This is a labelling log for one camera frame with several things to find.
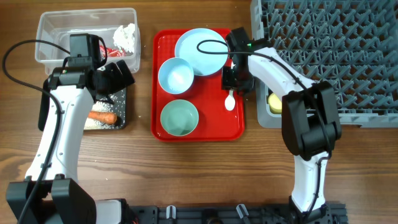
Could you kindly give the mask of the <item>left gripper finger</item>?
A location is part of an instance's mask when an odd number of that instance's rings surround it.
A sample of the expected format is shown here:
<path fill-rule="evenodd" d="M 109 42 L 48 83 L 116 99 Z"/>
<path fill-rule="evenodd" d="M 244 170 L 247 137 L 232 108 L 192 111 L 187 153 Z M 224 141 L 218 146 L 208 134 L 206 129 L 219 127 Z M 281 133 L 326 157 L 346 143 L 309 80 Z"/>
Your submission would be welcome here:
<path fill-rule="evenodd" d="M 105 66 L 109 92 L 118 92 L 126 87 L 123 75 L 123 63 L 109 63 Z"/>
<path fill-rule="evenodd" d="M 127 63 L 124 60 L 119 60 L 116 62 L 116 65 L 118 66 L 122 78 L 123 78 L 123 84 L 125 87 L 134 84 L 136 81 L 127 65 Z"/>

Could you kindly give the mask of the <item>red snack wrapper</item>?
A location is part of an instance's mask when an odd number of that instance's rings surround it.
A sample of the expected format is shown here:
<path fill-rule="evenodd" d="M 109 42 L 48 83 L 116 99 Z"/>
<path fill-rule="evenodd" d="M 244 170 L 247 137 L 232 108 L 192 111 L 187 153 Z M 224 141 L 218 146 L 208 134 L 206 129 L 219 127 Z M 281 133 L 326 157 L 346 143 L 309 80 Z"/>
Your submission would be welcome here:
<path fill-rule="evenodd" d="M 103 45 L 100 45 L 101 58 L 108 57 L 125 57 L 126 52 L 124 50 L 105 48 Z"/>

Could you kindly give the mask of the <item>white plastic spoon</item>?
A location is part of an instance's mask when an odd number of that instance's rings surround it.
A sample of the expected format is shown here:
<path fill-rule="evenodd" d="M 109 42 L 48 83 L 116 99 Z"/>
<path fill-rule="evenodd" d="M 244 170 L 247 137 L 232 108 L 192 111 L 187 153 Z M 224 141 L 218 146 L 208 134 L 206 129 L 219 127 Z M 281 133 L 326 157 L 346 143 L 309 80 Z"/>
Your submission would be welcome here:
<path fill-rule="evenodd" d="M 234 90 L 230 89 L 229 92 L 228 92 L 228 95 L 227 95 L 227 97 L 226 97 L 226 99 L 224 101 L 224 106 L 225 106 L 225 108 L 228 111 L 234 110 L 234 107 L 235 107 L 236 101 L 235 101 L 233 95 L 234 95 Z"/>

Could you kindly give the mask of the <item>orange carrot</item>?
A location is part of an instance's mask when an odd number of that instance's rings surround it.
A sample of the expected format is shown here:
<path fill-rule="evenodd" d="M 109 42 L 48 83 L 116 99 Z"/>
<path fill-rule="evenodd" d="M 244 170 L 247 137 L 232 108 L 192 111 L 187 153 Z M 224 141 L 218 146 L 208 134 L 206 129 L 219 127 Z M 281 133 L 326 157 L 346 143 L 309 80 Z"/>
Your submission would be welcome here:
<path fill-rule="evenodd" d="M 118 117 L 116 114 L 111 113 L 111 112 L 99 112 L 99 111 L 90 111 L 88 114 L 88 118 L 112 125 L 114 124 L 117 120 Z"/>

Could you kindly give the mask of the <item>light blue plate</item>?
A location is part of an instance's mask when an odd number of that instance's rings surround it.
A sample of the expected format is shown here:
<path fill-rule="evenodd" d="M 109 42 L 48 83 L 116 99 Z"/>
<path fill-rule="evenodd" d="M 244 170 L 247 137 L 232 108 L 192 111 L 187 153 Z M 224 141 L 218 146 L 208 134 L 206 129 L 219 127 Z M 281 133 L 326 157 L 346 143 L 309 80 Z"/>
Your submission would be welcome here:
<path fill-rule="evenodd" d="M 175 44 L 175 57 L 186 60 L 196 76 L 208 76 L 218 72 L 227 62 L 225 39 L 216 31 L 205 28 L 185 32 Z"/>

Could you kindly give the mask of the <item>white napkin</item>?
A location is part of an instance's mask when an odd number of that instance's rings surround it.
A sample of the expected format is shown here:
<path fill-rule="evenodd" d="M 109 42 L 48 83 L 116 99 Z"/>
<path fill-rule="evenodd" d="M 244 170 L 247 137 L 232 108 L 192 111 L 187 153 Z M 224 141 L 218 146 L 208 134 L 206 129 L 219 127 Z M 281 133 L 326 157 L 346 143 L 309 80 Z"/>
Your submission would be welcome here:
<path fill-rule="evenodd" d="M 130 23 L 126 27 L 119 26 L 113 35 L 114 45 L 125 52 L 135 52 L 135 24 Z"/>

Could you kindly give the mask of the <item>white rice pile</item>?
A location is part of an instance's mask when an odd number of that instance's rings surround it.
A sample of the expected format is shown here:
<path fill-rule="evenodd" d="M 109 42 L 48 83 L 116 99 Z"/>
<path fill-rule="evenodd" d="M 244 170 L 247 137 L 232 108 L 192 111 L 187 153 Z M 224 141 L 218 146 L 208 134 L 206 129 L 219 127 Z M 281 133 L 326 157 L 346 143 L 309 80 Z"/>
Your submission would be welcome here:
<path fill-rule="evenodd" d="M 126 125 L 126 93 L 127 89 L 122 89 L 117 93 L 111 94 L 109 99 L 113 104 L 105 103 L 106 97 L 97 101 L 93 107 L 93 111 L 102 113 L 114 113 L 118 118 L 114 124 L 106 124 L 98 120 L 88 118 L 85 123 L 84 130 L 118 130 L 123 129 Z"/>

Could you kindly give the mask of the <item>light blue bowl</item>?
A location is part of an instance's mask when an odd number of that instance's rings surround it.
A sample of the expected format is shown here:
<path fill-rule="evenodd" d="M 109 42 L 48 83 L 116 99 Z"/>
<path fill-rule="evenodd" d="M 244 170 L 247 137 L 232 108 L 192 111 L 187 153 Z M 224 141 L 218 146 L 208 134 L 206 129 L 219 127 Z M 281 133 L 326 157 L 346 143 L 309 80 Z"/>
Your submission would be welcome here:
<path fill-rule="evenodd" d="M 178 95 L 186 92 L 193 84 L 192 66 L 184 59 L 173 57 L 159 68 L 158 82 L 167 93 Z"/>

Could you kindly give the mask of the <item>yellow cup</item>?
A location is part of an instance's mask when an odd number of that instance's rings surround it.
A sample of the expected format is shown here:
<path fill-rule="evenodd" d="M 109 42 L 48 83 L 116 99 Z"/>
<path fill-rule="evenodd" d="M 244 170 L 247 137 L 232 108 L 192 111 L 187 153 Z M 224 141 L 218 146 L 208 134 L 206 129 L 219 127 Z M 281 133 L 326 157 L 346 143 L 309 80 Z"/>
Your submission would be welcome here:
<path fill-rule="evenodd" d="M 267 99 L 271 113 L 281 114 L 282 113 L 282 102 L 275 93 L 271 93 Z"/>

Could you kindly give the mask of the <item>green bowl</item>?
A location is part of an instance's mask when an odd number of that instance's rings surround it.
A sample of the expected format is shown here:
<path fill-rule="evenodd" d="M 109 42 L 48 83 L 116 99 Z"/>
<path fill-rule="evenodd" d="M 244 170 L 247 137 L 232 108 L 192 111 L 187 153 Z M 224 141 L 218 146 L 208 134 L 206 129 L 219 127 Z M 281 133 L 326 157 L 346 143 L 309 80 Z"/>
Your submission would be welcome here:
<path fill-rule="evenodd" d="M 192 133 L 199 123 L 197 108 L 187 100 L 173 100 L 167 103 L 160 114 L 163 129 L 176 137 Z"/>

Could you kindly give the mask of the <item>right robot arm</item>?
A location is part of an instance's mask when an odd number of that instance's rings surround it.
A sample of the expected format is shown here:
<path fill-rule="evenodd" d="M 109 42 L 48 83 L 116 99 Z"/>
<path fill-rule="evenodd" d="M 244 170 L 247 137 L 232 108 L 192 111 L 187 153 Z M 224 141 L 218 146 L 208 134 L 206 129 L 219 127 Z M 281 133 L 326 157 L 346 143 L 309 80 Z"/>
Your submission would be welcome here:
<path fill-rule="evenodd" d="M 248 93 L 258 79 L 282 102 L 282 138 L 295 162 L 290 222 L 322 218 L 326 165 L 342 133 L 332 85 L 301 75 L 267 40 L 251 40 L 242 27 L 226 36 L 226 45 L 232 64 L 223 68 L 223 89 Z"/>

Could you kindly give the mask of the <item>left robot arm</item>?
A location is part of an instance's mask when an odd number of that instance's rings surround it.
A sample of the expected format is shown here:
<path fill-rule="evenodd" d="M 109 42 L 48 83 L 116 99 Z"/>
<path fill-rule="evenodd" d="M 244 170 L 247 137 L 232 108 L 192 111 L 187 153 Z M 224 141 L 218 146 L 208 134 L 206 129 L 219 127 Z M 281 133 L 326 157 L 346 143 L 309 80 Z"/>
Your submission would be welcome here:
<path fill-rule="evenodd" d="M 18 223 L 137 223 L 126 200 L 94 200 L 78 183 L 77 162 L 86 119 L 97 101 L 134 83 L 125 61 L 108 63 L 104 40 L 73 34 L 61 67 L 40 87 L 36 156 L 6 200 Z"/>

